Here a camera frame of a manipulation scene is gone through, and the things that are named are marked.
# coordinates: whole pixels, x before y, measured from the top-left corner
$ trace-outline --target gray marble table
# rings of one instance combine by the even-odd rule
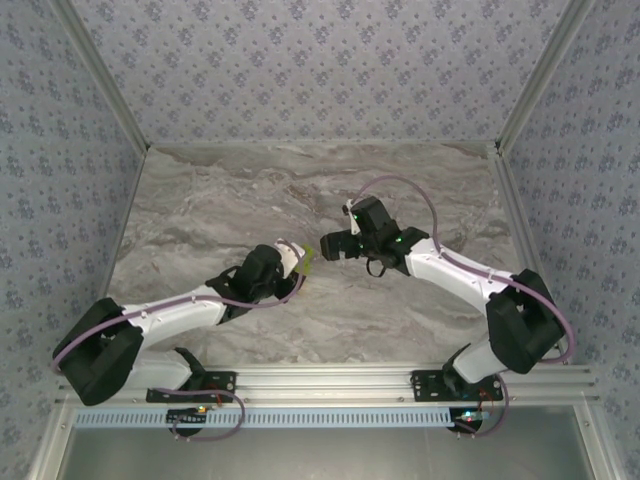
[[[241,145],[152,148],[119,250],[110,295],[121,303],[186,292],[278,237],[318,254],[287,305],[191,331],[181,345],[204,364],[444,361],[486,331],[470,306],[438,286],[363,260],[326,262],[319,239],[345,229],[341,206],[364,182],[405,175],[432,196],[442,242],[477,261],[518,269],[481,148],[440,144]],[[400,227],[431,230],[423,200],[390,182],[372,190]]]

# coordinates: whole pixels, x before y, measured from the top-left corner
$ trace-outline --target metal plate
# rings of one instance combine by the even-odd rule
[[[502,388],[497,379],[487,377],[475,384],[470,393],[462,397],[457,397],[444,383],[442,370],[415,370],[411,373],[411,383],[413,385],[413,398],[416,402],[480,402],[487,401],[482,396],[481,390],[484,390],[491,399],[495,401],[502,400]]]
[[[226,390],[235,393],[236,372],[207,372],[202,383],[203,389]],[[225,395],[171,395],[157,390],[147,390],[147,403],[232,403],[233,399]]]

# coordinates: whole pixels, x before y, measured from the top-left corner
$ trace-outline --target patterned wallpaper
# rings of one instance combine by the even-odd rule
[[[510,154],[545,270],[640,478],[640,5],[597,1]]]
[[[74,0],[149,143],[493,139],[566,0]]]
[[[139,160],[46,0],[0,2],[0,45],[0,478],[22,480]]]

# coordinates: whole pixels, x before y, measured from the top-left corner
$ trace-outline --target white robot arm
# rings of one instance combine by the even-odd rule
[[[322,237],[322,254],[327,260],[366,257],[370,275],[370,263],[379,261],[383,268],[376,276],[395,269],[427,280],[487,317],[488,335],[456,352],[443,367],[442,381],[454,394],[463,396],[483,379],[505,370],[529,372],[562,338],[561,325],[544,305],[514,287],[492,280],[513,279],[551,301],[536,273],[496,271],[445,250],[416,228],[400,230],[375,197],[355,205],[348,201],[343,211],[349,216],[351,228]],[[472,273],[473,270],[483,275]]]
[[[303,280],[293,271],[303,256],[298,245],[278,240],[274,247],[258,245],[241,266],[183,295],[142,305],[98,300],[54,350],[54,367],[89,406],[122,388],[177,389],[200,367],[195,357],[184,349],[147,349],[188,330],[270,306],[259,304],[265,298],[275,296],[280,299],[276,303],[286,302]]]

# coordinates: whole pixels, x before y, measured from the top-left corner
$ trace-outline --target purple cable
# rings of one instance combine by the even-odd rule
[[[480,277],[487,278],[489,280],[495,280],[496,282],[504,283],[505,285],[509,285],[510,287],[520,290],[526,293],[527,295],[529,295],[530,297],[536,299],[537,301],[542,303],[545,307],[547,307],[549,310],[551,310],[551,313],[553,313],[556,316],[556,318],[562,325],[562,328],[565,334],[567,335],[568,347],[567,347],[567,350],[559,357],[550,358],[547,360],[541,360],[540,361],[541,363],[560,363],[560,362],[564,362],[565,360],[567,360],[573,355],[576,348],[575,333],[569,321],[565,318],[565,316],[558,309],[558,307],[556,307],[553,304],[553,302],[551,302],[549,299],[547,299],[540,293],[536,292],[535,290],[532,290],[526,285],[522,285],[521,283],[516,282],[510,278],[505,278],[501,276],[491,276],[490,278],[489,272],[485,272],[484,270],[479,270],[477,268],[474,268],[462,262],[459,262],[458,260],[449,256],[447,252],[442,251],[442,246],[440,245],[440,240],[438,239],[438,214],[436,213],[436,207],[431,201],[431,199],[429,198],[429,195],[427,195],[427,193],[417,183],[412,182],[408,178],[401,177],[400,175],[381,175],[365,183],[362,186],[362,188],[358,191],[358,193],[356,193],[355,197],[353,198],[353,203],[355,203],[356,200],[360,197],[360,195],[362,195],[369,187],[375,185],[376,183],[382,182],[384,180],[398,180],[400,182],[404,182],[410,185],[420,194],[420,196],[425,200],[425,202],[427,202],[427,205],[429,206],[429,209],[431,210],[431,215],[433,217],[433,233],[432,233],[433,243],[436,247],[436,250],[442,256],[442,258],[447,260],[452,265],[455,265],[456,267],[462,270],[465,270],[469,273],[473,273],[474,275],[478,275]]]
[[[179,415],[175,419],[171,427],[171,431],[175,435],[176,440],[184,440],[185,442],[217,442],[218,440],[226,440],[227,438],[238,433],[238,431],[240,430],[240,427],[244,423],[245,418],[247,416],[247,411],[244,406],[244,402],[240,399],[240,397],[238,397],[235,393],[228,392],[226,390],[193,390],[190,392],[183,391],[183,390],[171,390],[169,388],[154,388],[153,390],[160,393],[168,394],[168,395],[183,395],[183,396],[211,395],[212,397],[215,397],[216,395],[222,395],[224,397],[229,397],[235,400],[235,402],[240,406],[241,412],[240,412],[240,419],[238,420],[238,423],[236,423],[235,426],[228,432],[222,433],[220,435],[214,435],[211,437],[183,437],[182,435],[180,435],[177,430],[178,424],[180,423],[180,420],[182,420],[186,415]]]
[[[300,256],[298,251],[294,248],[294,246],[291,245],[291,243],[287,242],[286,240],[282,240],[282,241],[280,241],[278,243],[280,243],[282,245],[286,245],[291,250],[293,250],[293,253],[294,253],[294,255],[296,256],[296,258],[298,260],[298,263],[302,260],[302,257]],[[59,373],[58,365],[60,365],[60,362],[62,360],[64,360],[64,358],[69,354],[69,352],[71,352],[74,348],[76,348],[78,345],[80,345],[82,342],[84,342],[87,338],[95,335],[96,333],[100,333],[100,332],[106,330],[109,327],[112,327],[112,326],[117,325],[119,323],[125,322],[125,321],[129,320],[130,318],[136,317],[136,316],[140,315],[141,312],[155,313],[155,312],[160,311],[160,310],[165,310],[167,308],[175,307],[176,305],[182,305],[183,303],[190,303],[190,302],[193,302],[195,300],[221,302],[221,303],[224,303],[225,305],[233,305],[235,307],[242,307],[242,308],[249,308],[249,309],[271,308],[271,307],[275,307],[277,305],[282,305],[283,303],[288,302],[289,299],[291,299],[296,293],[298,293],[298,290],[300,290],[300,287],[302,286],[303,277],[304,277],[304,275],[298,274],[298,279],[296,280],[296,284],[293,287],[293,290],[291,290],[291,292],[289,292],[288,295],[286,295],[285,297],[281,298],[277,302],[245,303],[245,302],[238,302],[236,300],[229,300],[229,299],[217,296],[217,295],[193,295],[193,296],[185,296],[185,297],[177,298],[175,300],[159,303],[159,304],[154,305],[152,307],[147,307],[147,308],[145,308],[143,310],[137,310],[135,312],[126,313],[126,314],[124,314],[124,315],[122,315],[120,317],[116,317],[116,318],[114,318],[112,320],[107,320],[106,322],[103,322],[103,323],[101,323],[99,325],[96,325],[95,327],[90,328],[89,330],[84,332],[82,335],[78,335],[78,337],[76,337],[73,341],[69,342],[69,344],[66,347],[64,347],[60,351],[60,353],[53,359],[53,362],[51,362],[51,369],[55,373]]]
[[[502,375],[498,373],[496,374],[496,377],[500,382],[500,386],[502,387],[502,395],[504,396],[504,407],[502,409],[502,413],[500,414],[500,418],[498,418],[498,421],[489,430],[487,430],[486,432],[480,432],[480,433],[477,433],[473,428],[471,428],[469,425],[465,425],[463,422],[459,422],[459,421],[453,422],[458,427],[464,428],[465,430],[467,430],[469,433],[476,436],[477,438],[486,437],[487,435],[491,435],[492,433],[497,432],[500,429],[500,427],[504,424],[504,421],[507,418],[507,410],[509,409],[509,389],[507,389],[507,384],[504,382]]]

